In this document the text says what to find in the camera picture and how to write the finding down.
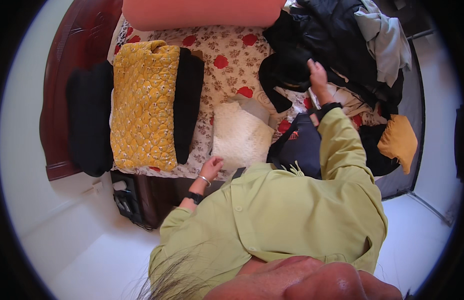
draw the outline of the silver bracelet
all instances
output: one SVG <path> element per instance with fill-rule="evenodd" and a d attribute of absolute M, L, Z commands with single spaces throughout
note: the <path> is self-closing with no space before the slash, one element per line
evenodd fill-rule
<path fill-rule="evenodd" d="M 207 182 L 207 188 L 212 185 L 212 183 L 210 181 L 208 181 L 208 179 L 205 178 L 204 176 L 199 175 L 199 176 L 197 176 L 197 178 L 202 178 L 203 180 L 205 180 Z"/>

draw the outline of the nose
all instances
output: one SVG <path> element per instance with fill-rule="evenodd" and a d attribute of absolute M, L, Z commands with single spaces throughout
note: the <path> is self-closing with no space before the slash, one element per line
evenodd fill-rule
<path fill-rule="evenodd" d="M 344 262 L 327 263 L 285 292 L 290 300 L 367 299 L 357 270 Z"/>

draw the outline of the black wristwatch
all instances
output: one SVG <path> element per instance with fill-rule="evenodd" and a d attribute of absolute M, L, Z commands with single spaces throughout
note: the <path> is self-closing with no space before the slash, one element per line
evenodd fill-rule
<path fill-rule="evenodd" d="M 337 103 L 337 102 L 329 102 L 329 103 L 325 103 L 322 106 L 322 108 L 319 110 L 312 109 L 312 108 L 308 109 L 308 113 L 309 113 L 310 119 L 312 120 L 313 125 L 315 127 L 319 126 L 320 121 L 326 115 L 326 113 L 338 107 L 342 108 L 342 104 Z"/>
<path fill-rule="evenodd" d="M 187 198 L 193 199 L 193 203 L 199 205 L 199 203 L 204 199 L 204 196 L 190 191 Z"/>

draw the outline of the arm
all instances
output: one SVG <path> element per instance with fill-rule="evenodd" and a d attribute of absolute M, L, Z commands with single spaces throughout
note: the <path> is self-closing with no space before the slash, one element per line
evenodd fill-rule
<path fill-rule="evenodd" d="M 335 102 L 327 91 L 327 73 L 318 62 L 309 60 L 312 92 L 320 106 Z M 357 183 L 373 183 L 372 172 L 365 164 L 365 150 L 358 132 L 340 108 L 334 108 L 322 118 L 317 129 L 322 135 L 320 166 L 322 179 L 341 179 Z"/>
<path fill-rule="evenodd" d="M 205 162 L 200 170 L 199 176 L 204 176 L 211 182 L 217 177 L 217 173 L 222 169 L 223 165 L 223 158 L 214 156 Z M 189 192 L 204 195 L 206 186 L 207 182 L 203 178 L 198 177 L 190 186 Z M 198 205 L 193 202 L 193 199 L 187 197 L 183 198 L 179 207 L 169 213 L 160 227 L 161 244 L 165 244 L 168 241 L 169 237 L 190 217 L 197 206 Z"/>

